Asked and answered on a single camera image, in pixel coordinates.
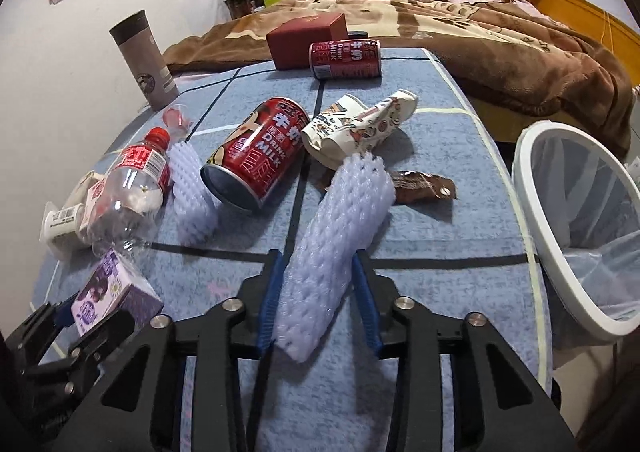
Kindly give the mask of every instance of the crumpled paper cup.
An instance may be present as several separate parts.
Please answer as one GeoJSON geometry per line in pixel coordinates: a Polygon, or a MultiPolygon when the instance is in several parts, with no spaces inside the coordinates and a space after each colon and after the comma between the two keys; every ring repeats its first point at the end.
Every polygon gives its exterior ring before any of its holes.
{"type": "Polygon", "coordinates": [[[345,94],[302,130],[306,150],[324,166],[336,170],[343,159],[364,153],[386,139],[418,106],[418,96],[400,89],[372,107],[345,94]]]}

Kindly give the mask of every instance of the red bottle cap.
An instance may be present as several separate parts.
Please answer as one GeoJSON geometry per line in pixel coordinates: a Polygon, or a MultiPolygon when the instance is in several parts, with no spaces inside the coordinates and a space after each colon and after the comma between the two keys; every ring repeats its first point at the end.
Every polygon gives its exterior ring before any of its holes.
{"type": "Polygon", "coordinates": [[[162,127],[153,127],[145,136],[145,141],[155,143],[162,150],[166,150],[169,146],[169,133],[162,127]]]}

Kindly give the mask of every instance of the purple juice box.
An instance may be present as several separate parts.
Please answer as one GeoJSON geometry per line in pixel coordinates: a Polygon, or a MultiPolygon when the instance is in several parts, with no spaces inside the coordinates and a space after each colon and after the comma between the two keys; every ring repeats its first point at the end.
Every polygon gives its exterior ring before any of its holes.
{"type": "Polygon", "coordinates": [[[78,293],[71,313],[82,336],[116,309],[128,311],[140,329],[163,305],[133,263],[110,249],[78,293]]]}

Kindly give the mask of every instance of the red gift box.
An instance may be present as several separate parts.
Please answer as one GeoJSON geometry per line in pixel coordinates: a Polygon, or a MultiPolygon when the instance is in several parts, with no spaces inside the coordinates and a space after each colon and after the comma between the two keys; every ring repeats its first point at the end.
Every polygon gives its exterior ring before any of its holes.
{"type": "Polygon", "coordinates": [[[311,44],[347,38],[349,34],[344,13],[293,18],[267,33],[271,58],[277,70],[306,69],[309,66],[311,44]]]}

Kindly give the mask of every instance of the thermos cup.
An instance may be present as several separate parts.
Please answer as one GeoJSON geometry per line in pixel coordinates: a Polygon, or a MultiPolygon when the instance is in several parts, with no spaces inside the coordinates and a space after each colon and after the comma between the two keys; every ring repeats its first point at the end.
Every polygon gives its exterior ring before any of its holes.
{"type": "Polygon", "coordinates": [[[178,88],[151,34],[145,11],[125,18],[109,32],[151,108],[162,110],[174,101],[178,88]]]}

